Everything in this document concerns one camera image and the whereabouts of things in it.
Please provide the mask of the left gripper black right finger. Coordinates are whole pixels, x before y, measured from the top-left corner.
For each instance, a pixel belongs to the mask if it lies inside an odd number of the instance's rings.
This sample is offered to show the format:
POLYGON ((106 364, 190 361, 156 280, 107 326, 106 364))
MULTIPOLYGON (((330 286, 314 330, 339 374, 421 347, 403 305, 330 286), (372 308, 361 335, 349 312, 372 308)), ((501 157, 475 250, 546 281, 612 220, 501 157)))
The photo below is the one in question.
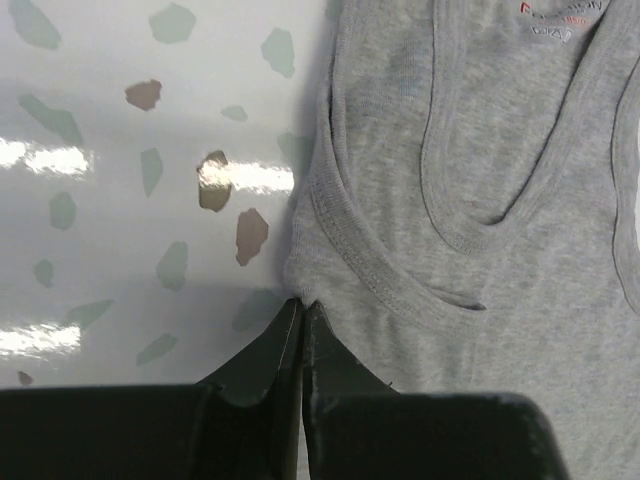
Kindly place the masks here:
POLYGON ((379 449, 384 417, 398 393, 341 342, 324 306, 304 316, 302 421, 309 476, 358 479, 379 449))

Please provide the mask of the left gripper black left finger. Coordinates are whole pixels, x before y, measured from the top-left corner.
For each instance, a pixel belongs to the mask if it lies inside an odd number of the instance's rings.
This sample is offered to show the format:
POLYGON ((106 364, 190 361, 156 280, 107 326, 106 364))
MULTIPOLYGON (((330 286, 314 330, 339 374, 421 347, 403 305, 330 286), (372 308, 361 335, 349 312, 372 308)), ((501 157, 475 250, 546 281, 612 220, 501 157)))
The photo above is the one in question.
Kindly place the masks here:
POLYGON ((294 479, 303 306, 287 300, 248 346, 200 382, 199 479, 294 479))

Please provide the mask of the grey tank top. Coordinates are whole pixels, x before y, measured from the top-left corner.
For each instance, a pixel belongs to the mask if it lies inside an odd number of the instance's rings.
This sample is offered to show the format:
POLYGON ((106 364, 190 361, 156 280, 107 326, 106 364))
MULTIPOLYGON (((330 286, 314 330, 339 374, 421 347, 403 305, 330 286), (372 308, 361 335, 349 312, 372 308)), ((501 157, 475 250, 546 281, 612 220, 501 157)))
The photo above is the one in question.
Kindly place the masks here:
POLYGON ((510 391, 639 475, 639 5, 348 1, 285 278, 401 392, 510 391))

